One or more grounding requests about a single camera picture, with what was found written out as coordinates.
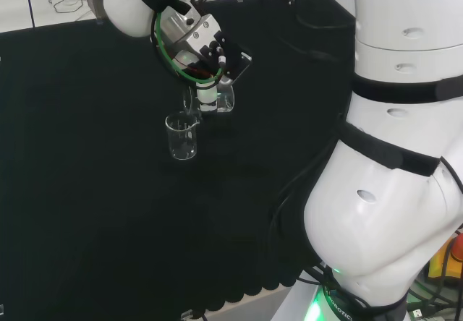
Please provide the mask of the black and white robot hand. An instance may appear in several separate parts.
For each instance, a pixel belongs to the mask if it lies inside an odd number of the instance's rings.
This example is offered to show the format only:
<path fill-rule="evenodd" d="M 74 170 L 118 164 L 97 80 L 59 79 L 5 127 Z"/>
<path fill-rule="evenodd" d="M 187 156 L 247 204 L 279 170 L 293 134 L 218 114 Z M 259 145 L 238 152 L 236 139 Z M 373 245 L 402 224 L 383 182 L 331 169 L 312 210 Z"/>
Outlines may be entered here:
<path fill-rule="evenodd" d="M 215 112 L 218 109 L 217 98 L 217 86 L 214 83 L 210 84 L 196 84 L 197 100 L 199 109 L 203 113 Z"/>

